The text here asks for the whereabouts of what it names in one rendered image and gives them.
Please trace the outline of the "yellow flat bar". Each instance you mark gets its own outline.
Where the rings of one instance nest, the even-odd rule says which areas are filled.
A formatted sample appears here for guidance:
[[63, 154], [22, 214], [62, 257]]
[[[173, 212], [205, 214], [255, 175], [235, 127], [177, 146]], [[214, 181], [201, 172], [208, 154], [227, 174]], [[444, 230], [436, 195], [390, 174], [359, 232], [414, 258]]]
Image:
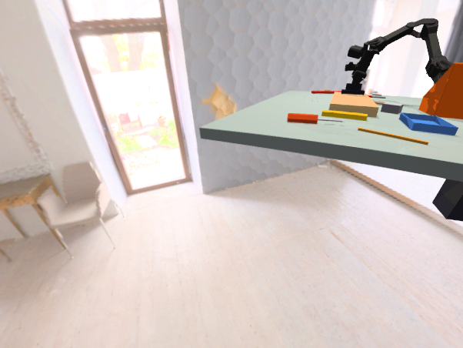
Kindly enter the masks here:
[[358, 114], [357, 112], [339, 112], [324, 110], [321, 116], [331, 116], [332, 118], [354, 119], [354, 120], [367, 120], [367, 114]]

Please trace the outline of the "blue rectangular tray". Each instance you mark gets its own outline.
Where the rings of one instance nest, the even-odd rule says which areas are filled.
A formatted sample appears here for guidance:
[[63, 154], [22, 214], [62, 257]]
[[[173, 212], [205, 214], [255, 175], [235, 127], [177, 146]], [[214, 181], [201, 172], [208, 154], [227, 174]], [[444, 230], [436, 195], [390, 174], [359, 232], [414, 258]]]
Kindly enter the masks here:
[[440, 133], [443, 135], [455, 136], [458, 127], [446, 122], [435, 115], [417, 115], [415, 113], [403, 113], [399, 116], [410, 130]]

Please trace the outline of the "orange-handled awl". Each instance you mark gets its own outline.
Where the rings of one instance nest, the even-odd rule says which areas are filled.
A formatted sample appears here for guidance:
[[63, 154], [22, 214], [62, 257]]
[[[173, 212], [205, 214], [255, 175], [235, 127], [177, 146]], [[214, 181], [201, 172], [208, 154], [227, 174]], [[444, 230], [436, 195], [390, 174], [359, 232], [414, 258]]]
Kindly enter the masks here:
[[317, 124], [317, 121], [344, 122], [343, 120], [336, 120], [336, 119], [318, 119], [318, 115], [306, 115], [304, 113], [288, 113], [288, 118], [287, 118], [287, 122], [296, 122], [296, 123]]

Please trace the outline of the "peach rectangular panel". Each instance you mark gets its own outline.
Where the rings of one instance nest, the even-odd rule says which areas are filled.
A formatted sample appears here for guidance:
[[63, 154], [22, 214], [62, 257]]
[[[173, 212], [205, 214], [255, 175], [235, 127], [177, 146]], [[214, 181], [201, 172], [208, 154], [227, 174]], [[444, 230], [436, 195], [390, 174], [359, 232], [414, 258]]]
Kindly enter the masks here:
[[367, 114], [367, 117], [377, 117], [378, 106], [365, 93], [364, 95], [350, 95], [335, 92], [330, 102], [331, 111], [357, 112]]

